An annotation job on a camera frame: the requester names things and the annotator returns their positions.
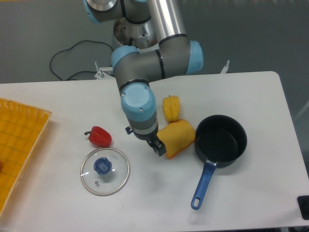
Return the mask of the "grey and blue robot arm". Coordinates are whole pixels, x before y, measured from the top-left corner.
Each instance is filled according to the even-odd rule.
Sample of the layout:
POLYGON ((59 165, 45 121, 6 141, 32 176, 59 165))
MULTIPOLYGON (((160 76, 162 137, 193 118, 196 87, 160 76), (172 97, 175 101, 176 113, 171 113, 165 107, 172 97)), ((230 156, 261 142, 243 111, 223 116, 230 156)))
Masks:
POLYGON ((175 0, 86 0, 84 7, 94 22, 125 18, 138 25, 151 22, 158 48, 143 51, 123 45, 111 57, 121 107, 133 133, 160 156, 166 147, 158 138, 153 81, 200 71, 204 64, 200 44, 188 39, 178 2, 175 0))

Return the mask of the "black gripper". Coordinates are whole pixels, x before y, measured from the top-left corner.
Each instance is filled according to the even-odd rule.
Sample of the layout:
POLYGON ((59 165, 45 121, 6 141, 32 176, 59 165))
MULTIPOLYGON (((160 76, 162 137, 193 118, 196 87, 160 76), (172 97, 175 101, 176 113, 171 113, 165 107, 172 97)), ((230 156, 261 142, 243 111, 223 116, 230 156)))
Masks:
POLYGON ((132 126, 125 128, 127 134, 134 134, 138 139, 147 141, 148 145, 154 150, 158 156, 163 156, 166 153, 165 144, 158 138, 158 124, 155 123, 146 129, 136 129, 132 126))

